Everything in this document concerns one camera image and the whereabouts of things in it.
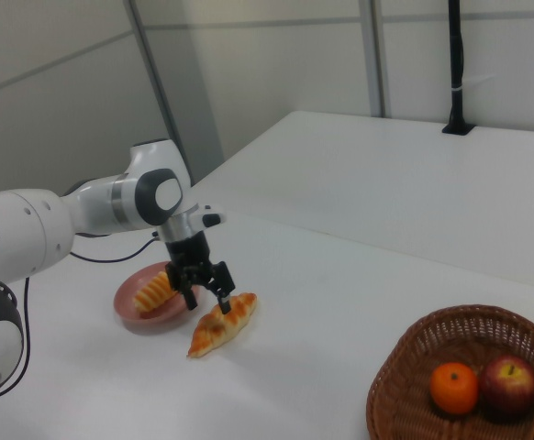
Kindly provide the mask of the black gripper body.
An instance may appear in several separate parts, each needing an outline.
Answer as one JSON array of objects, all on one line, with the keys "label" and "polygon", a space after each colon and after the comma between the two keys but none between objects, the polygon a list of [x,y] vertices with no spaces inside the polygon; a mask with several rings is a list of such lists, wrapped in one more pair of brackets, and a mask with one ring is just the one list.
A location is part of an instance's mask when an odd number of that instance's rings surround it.
[{"label": "black gripper body", "polygon": [[180,276],[208,276],[211,273],[210,249],[204,232],[166,243],[174,270]]}]

